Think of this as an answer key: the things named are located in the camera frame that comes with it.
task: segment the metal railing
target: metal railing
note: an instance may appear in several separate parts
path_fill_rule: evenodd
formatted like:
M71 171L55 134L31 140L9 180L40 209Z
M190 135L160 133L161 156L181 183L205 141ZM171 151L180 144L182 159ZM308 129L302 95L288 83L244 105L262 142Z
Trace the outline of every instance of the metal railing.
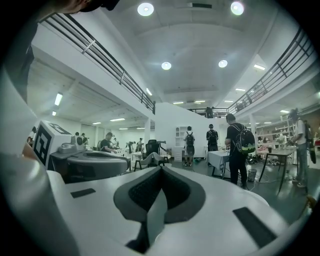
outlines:
M307 34L299 28L292 42L276 63L254 86L247 90L245 95L228 108L228 112L235 114L269 93L293 74L314 51Z
M41 23L48 24L56 32L67 38L71 45L103 70L107 71L119 82L120 86L127 89L147 109L155 114L156 102L151 101L124 67L72 16L69 14L54 14Z
M188 110L206 118L224 118L229 113L227 108L189 108Z

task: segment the floor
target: floor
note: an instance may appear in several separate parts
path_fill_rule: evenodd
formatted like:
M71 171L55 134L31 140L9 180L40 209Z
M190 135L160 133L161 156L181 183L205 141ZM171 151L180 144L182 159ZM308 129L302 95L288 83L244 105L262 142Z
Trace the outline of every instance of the floor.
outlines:
M182 162L172 161L172 167L185 169L186 171L194 171L198 174L211 176L213 167L208 167L205 160L193 163L192 167L184 167ZM314 168L309 168L308 170L308 194L312 195L314 198L318 198L320 195L320 169L319 169L320 157L317 158L317 165L313 165ZM247 171L250 169L255 169L256 177L260 177L263 162L256 163L253 165L247 165ZM263 177L261 179L262 183L248 182L247 186L249 190L263 197L271 207L273 207L282 217L292 224L301 215L305 204L306 204L306 192L303 188L298 188L291 181L292 176L297 174L296 165L287 165L285 180L283 181L282 188L278 194L279 185L283 167L281 167L278 173L279 166L266 166L264 170ZM226 165L225 176L230 177L229 165Z

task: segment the cap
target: cap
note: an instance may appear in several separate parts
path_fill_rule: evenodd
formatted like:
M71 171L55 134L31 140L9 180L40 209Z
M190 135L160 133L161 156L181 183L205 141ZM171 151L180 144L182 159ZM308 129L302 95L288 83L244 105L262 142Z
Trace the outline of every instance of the cap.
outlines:
M112 11L120 0L92 0L86 8L80 10L80 12L88 13L92 12L99 7L103 7Z

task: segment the person sitting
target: person sitting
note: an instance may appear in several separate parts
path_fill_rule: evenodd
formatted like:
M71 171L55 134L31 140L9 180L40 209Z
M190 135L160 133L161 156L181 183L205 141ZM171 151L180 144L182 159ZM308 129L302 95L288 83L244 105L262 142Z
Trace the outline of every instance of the person sitting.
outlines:
M113 134L112 132L108 132L105 136L105 138L101 141L100 143L100 147L101 147L101 151L103 152L108 152L108 153L117 153L117 151L115 149L113 149L112 142L110 141L112 138Z

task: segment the black pants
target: black pants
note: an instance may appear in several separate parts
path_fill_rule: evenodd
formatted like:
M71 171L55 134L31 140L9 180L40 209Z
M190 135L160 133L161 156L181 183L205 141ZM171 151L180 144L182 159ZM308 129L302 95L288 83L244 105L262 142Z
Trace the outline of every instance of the black pants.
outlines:
M233 184L238 183L238 170L240 170L241 174L241 182L242 185L247 184L247 169L246 169L246 156L233 152L229 159L229 167L230 167L230 178Z

